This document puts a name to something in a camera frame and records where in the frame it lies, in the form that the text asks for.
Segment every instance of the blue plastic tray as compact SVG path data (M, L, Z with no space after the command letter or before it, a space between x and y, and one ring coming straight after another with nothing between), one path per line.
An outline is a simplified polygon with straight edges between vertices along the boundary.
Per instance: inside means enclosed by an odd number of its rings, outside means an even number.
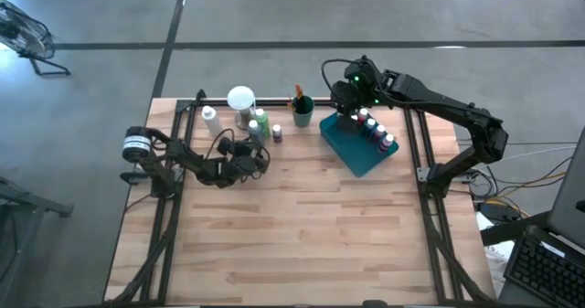
M395 141L388 151L382 154L378 150L379 143L373 143L362 133L342 131L337 127L336 112L322 120L319 123L319 128L321 135L357 177L364 176L374 166L399 149L399 145Z

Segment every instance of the concrete floor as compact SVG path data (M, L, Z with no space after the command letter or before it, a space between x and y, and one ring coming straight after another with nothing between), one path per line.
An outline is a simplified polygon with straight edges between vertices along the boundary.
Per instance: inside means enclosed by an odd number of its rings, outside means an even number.
M223 97L235 85L257 96L286 96L301 83L327 95L325 58L368 54L432 90L474 101L505 120L506 155L573 146L585 125L585 0L10 0L44 21L58 43L55 61L70 78L41 79L0 48L0 175L42 196L75 204L47 215L27 266L18 306L99 303L128 186L118 178L124 130L144 123L153 91ZM176 42L542 41L548 48L247 48L163 51L176 6ZM130 48L124 43L161 43ZM100 43L115 43L103 50ZM165 55L170 55L168 69ZM156 82L163 61L165 81ZM332 66L330 78L343 69ZM462 148L469 141L457 129ZM534 154L494 166L509 180L539 177L572 153ZM550 208L558 186L518 191L528 213Z

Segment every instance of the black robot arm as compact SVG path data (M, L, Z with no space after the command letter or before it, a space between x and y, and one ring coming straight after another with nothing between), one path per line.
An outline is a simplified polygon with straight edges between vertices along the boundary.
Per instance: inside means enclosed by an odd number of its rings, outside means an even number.
M473 146L451 161L433 165L429 170L425 185L428 194L445 197L454 177L479 163L489 164L502 159L508 134L502 129L502 121L486 109L429 90L410 75L392 70L380 72L366 56L357 60L327 60L324 65L335 61L349 63L344 74L347 81L338 81L330 87L332 99L343 115L348 117L359 108L374 104L387 105L389 108L415 108L461 125L469 131Z
M154 150L165 153L156 155ZM262 154L268 152L255 143L223 137L219 141L218 151L221 157L206 158L193 152L182 141L173 140L159 130L133 126L126 131L122 157L142 167L152 179L151 195L161 198L173 195L177 184L174 169L164 165L164 161L183 166L204 185L219 188L231 186L248 175L263 174L268 169L270 157L267 160Z

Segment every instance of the computer monitor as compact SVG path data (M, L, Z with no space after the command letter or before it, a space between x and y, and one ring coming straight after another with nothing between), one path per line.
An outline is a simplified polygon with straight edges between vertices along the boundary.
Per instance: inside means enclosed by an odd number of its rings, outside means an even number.
M548 225L554 233L585 249L585 129L560 185Z

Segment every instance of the green bottle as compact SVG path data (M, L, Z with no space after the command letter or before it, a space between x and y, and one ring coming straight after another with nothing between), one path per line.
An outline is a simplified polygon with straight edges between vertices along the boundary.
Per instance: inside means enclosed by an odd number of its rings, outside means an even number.
M263 109L257 109L254 113L254 119L258 124L262 127L262 131L264 132L265 138L271 137L271 127L268 124L268 113L265 112Z

